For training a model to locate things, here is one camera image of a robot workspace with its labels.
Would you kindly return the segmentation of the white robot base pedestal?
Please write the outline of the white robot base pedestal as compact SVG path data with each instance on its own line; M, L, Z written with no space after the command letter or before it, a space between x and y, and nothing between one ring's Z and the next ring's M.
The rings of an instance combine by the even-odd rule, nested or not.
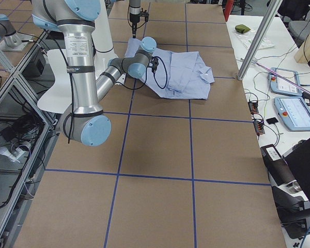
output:
M38 107L53 113L64 113L74 105L76 114L101 110L99 101L112 87L104 89L102 76L113 48L104 1L34 1L34 23L46 30L64 35L65 48L48 51L54 73L53 86L38 100Z

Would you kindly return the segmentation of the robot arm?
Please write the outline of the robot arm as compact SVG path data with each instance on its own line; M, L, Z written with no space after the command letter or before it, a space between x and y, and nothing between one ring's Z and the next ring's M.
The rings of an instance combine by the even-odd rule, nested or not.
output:
M142 25L138 26L141 18L144 19ZM128 5L128 23L132 29L132 38L136 38L136 33L139 28L145 25L149 20L149 13L141 7L140 0L130 0Z
M33 22L44 30L64 35L63 55L70 78L72 102L59 121L60 131L87 146L103 144L111 133L111 122L99 102L122 74L140 79L147 73L156 41L145 37L133 57L112 58L96 76L95 38L111 42L104 1L32 1Z

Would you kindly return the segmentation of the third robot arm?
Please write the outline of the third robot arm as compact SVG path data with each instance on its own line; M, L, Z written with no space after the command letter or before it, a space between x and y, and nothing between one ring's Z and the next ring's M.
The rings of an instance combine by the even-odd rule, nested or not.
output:
M21 52L28 44L28 39L23 41L9 18L0 14L0 49L5 52Z

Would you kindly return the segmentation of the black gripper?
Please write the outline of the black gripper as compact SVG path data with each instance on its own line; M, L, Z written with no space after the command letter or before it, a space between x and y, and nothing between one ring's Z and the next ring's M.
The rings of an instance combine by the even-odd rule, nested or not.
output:
M151 72L156 72L157 68L159 66L159 57L158 56L153 56L149 62L149 65L147 68L151 69Z
M147 10L144 10L141 7L129 7L129 21L132 24L132 38L136 38L137 24L140 22L140 19L144 18L146 23L149 18L149 13Z

